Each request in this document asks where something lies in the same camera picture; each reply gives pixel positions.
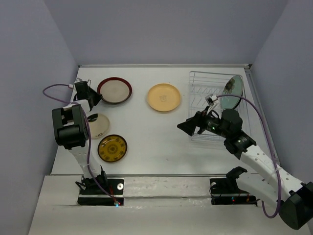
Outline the red rimmed beige plate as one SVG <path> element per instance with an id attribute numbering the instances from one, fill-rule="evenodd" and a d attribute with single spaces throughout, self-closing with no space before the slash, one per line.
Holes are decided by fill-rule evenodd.
<path id="1" fill-rule="evenodd" d="M 131 97 L 133 89 L 127 80 L 120 77 L 109 77 L 98 84 L 97 92 L 105 103 L 120 104 Z"/>

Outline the cream white plate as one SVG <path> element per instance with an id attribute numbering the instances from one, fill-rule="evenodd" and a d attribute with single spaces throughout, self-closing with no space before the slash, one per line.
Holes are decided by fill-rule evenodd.
<path id="1" fill-rule="evenodd" d="M 105 115 L 99 113 L 88 116 L 88 123 L 92 139 L 104 136 L 110 128 L 109 119 Z"/>

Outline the orange-yellow plastic plate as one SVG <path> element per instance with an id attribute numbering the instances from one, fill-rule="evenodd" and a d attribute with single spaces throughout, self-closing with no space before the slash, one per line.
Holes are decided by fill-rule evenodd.
<path id="1" fill-rule="evenodd" d="M 160 83 L 149 89 L 147 102 L 156 111 L 169 112 L 180 105 L 181 94 L 175 86 L 169 83 Z"/>

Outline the yellow patterned dark plate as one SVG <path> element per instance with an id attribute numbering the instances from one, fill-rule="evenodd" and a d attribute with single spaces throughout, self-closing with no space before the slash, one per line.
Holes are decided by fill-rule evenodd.
<path id="1" fill-rule="evenodd" d="M 115 163 L 124 158 L 128 150 L 126 140 L 120 135 L 104 137 L 97 148 L 100 159 L 107 163 Z"/>

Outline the teal floral plate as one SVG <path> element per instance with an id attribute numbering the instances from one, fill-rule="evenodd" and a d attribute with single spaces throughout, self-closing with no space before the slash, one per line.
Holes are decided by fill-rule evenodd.
<path id="1" fill-rule="evenodd" d="M 221 97 L 221 107 L 223 109 L 236 109 L 239 105 L 244 90 L 243 80 L 240 76 L 233 76 L 225 85 L 222 94 L 229 94 L 231 96 Z"/>

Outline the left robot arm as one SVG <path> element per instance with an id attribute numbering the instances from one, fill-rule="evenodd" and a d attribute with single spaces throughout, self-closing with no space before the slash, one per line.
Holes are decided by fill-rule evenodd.
<path id="1" fill-rule="evenodd" d="M 86 113 L 91 111 L 101 96 L 87 81 L 78 81 L 74 85 L 76 98 L 63 108 L 52 110 L 54 137 L 59 146 L 69 151 L 83 172 L 83 179 L 77 185 L 85 190 L 92 188 L 97 193 L 108 189 L 108 179 L 102 166 L 91 152 L 91 131 Z"/>

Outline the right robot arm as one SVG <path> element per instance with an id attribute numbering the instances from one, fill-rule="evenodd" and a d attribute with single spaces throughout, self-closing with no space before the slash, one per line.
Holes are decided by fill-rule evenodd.
<path id="1" fill-rule="evenodd" d="M 224 138 L 227 151 L 255 170 L 259 177 L 250 180 L 232 175 L 225 180 L 231 192 L 243 189 L 278 210 L 286 225 L 299 230 L 313 218 L 313 184 L 304 183 L 286 172 L 267 156 L 264 151 L 242 130 L 243 121 L 233 109 L 225 109 L 221 117 L 207 110 L 198 111 L 177 125 L 189 136 L 208 131 Z"/>

